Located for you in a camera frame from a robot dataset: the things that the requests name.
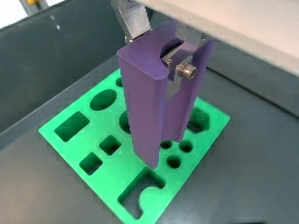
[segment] square hole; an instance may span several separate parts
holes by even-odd
[[[116,138],[108,136],[99,144],[99,148],[111,156],[116,152],[120,145],[121,143],[116,140]]]
[[[89,119],[80,112],[76,112],[55,129],[55,133],[63,142],[68,142],[88,124]]]
[[[101,165],[103,162],[93,152],[91,152],[79,163],[80,168],[88,175],[91,175]]]

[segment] rectangular hole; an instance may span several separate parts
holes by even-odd
[[[80,168],[88,175],[92,175],[101,165],[103,162],[93,152],[91,152],[79,163]]]
[[[88,124],[89,119],[80,112],[76,112],[55,129],[55,133],[63,142],[68,142]]]
[[[156,173],[153,173],[148,168],[144,168],[117,198],[119,203],[135,219],[140,219],[143,216],[143,211],[139,206],[139,196],[141,191],[149,186],[163,189],[164,181]]]
[[[99,148],[111,156],[121,143],[116,140],[113,136],[108,136],[104,141],[99,144]]]
[[[208,130],[211,127],[209,116],[197,108],[191,111],[191,119],[187,124],[187,129],[193,133]]]

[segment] cutout hole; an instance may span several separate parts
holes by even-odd
[[[236,224],[265,224],[263,221],[257,221],[257,222],[239,222]]]
[[[129,124],[128,124],[128,118],[127,118],[127,112],[124,112],[124,113],[121,114],[121,116],[119,117],[119,126],[120,126],[121,130],[123,130],[127,134],[131,134]]]
[[[55,133],[63,142],[68,142],[88,124],[89,119],[80,112],[76,112],[55,129]]]
[[[89,102],[89,107],[92,110],[100,111],[103,109],[107,109],[115,102],[117,98],[117,92],[115,90],[104,90],[96,96]]]
[[[187,124],[187,129],[193,133],[208,130],[211,127],[209,116],[197,108],[191,111],[191,119]]]
[[[117,198],[119,203],[135,219],[140,219],[143,216],[143,210],[139,206],[139,196],[141,191],[149,186],[163,189],[164,181],[148,168],[144,168]]]
[[[123,87],[123,81],[121,78],[116,79],[116,85],[121,88]]]
[[[169,156],[167,158],[167,164],[173,168],[177,169],[181,166],[181,160],[177,156]]]
[[[180,146],[181,151],[184,151],[187,153],[192,151],[192,143],[189,141],[185,141],[185,140],[181,141],[179,146]]]
[[[116,138],[108,136],[99,144],[99,148],[111,156],[116,152],[120,145],[121,143],[116,140]]]
[[[101,165],[103,162],[93,152],[91,152],[79,163],[80,168],[88,175],[92,175]]]
[[[161,146],[163,149],[168,150],[168,149],[172,148],[173,142],[172,141],[163,141],[160,146]]]

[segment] oval hole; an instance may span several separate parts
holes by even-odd
[[[179,144],[181,151],[191,152],[192,151],[192,143],[189,141],[183,140]]]
[[[169,156],[167,158],[167,164],[173,168],[177,169],[181,166],[181,160],[176,156]]]
[[[128,118],[127,118],[127,112],[124,112],[124,113],[121,114],[121,116],[119,117],[119,126],[120,126],[121,130],[123,130],[127,134],[131,134],[129,124],[128,124]]]
[[[121,88],[123,87],[123,81],[121,78],[116,79],[116,85]]]
[[[96,94],[96,96],[93,97],[89,103],[91,109],[96,111],[107,109],[113,104],[116,98],[117,98],[117,93],[115,90],[109,89],[100,92],[99,94]]]
[[[163,149],[168,150],[168,149],[172,148],[173,142],[172,141],[163,141],[160,146],[161,146]]]

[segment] dark gray table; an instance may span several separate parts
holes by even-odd
[[[116,68],[112,58],[1,134],[0,223],[119,223],[37,132]],[[157,223],[298,223],[298,119],[211,71],[200,97],[231,121]]]

